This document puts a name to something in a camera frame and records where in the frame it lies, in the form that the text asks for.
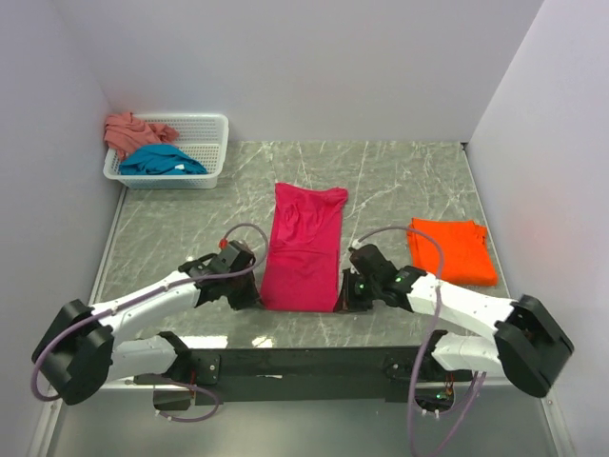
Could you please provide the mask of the magenta t-shirt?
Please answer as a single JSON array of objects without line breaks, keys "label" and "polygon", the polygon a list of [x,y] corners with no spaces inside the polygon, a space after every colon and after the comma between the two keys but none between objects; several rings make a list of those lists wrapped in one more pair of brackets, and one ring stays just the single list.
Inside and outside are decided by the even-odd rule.
[{"label": "magenta t-shirt", "polygon": [[275,210],[261,284],[267,310],[334,310],[338,298],[344,188],[275,185]]}]

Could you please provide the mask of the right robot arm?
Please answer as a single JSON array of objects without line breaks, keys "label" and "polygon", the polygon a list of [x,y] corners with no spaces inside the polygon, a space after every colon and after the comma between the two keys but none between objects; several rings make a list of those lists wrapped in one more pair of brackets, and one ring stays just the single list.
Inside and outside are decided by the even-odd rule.
[{"label": "right robot arm", "polygon": [[497,298],[458,287],[413,266],[396,268],[367,244],[350,251],[338,310],[364,311],[380,301],[391,308],[437,315],[467,330],[432,333],[418,356],[422,376],[438,380],[447,371],[503,376],[520,391],[545,397],[575,346],[540,300]]}]

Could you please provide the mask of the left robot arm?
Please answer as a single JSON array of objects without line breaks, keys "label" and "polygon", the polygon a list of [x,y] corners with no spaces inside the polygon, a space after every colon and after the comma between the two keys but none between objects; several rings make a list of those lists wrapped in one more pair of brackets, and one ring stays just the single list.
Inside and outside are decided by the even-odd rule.
[{"label": "left robot arm", "polygon": [[177,383],[189,374],[187,346],[173,333],[144,340],[137,333],[171,314],[226,298],[234,309],[261,304],[255,254],[239,241],[187,261],[162,280],[129,295],[87,306],[63,305],[31,360],[68,405],[84,402],[108,381],[159,374]]}]

